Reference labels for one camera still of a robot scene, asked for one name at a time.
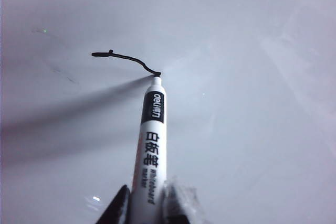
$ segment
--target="white surface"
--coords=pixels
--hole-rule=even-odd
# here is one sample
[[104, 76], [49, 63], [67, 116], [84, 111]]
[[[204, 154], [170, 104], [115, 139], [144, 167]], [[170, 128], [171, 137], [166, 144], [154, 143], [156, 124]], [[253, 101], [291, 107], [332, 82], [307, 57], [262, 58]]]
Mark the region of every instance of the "white surface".
[[210, 221], [336, 222], [335, 0], [1, 5], [3, 223], [94, 223], [131, 186], [150, 79], [109, 49], [163, 72], [168, 177]]

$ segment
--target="black marker label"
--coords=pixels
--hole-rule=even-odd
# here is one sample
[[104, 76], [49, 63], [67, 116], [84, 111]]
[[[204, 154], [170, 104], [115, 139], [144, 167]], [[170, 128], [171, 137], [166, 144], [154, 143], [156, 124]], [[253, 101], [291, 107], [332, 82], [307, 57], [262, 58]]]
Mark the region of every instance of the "black marker label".
[[158, 91], [151, 91], [143, 100], [141, 124], [150, 120], [163, 123], [164, 95]]

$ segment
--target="whiteboard marker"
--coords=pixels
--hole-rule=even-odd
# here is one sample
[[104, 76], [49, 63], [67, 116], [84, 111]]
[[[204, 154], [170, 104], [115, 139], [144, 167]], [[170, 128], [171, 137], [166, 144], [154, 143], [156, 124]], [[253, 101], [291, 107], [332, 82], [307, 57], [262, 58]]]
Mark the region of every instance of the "whiteboard marker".
[[154, 77], [146, 90], [130, 200], [130, 224], [160, 224], [166, 181], [166, 92]]

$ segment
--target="gray background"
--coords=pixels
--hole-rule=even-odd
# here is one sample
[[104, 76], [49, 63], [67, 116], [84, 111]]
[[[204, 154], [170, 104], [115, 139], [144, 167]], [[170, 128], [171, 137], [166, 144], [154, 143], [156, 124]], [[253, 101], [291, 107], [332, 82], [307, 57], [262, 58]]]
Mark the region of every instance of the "gray background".
[[336, 0], [2, 0], [3, 223], [94, 223], [163, 72], [168, 176], [213, 223], [336, 223]]

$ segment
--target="marker barrel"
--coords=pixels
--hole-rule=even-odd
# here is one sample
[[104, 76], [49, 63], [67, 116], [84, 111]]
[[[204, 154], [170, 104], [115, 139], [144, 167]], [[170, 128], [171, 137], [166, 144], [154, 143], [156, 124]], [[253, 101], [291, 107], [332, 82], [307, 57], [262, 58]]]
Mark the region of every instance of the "marker barrel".
[[130, 224], [159, 224], [162, 221], [167, 170], [166, 135], [166, 92], [161, 86], [161, 78], [154, 77], [143, 102]]

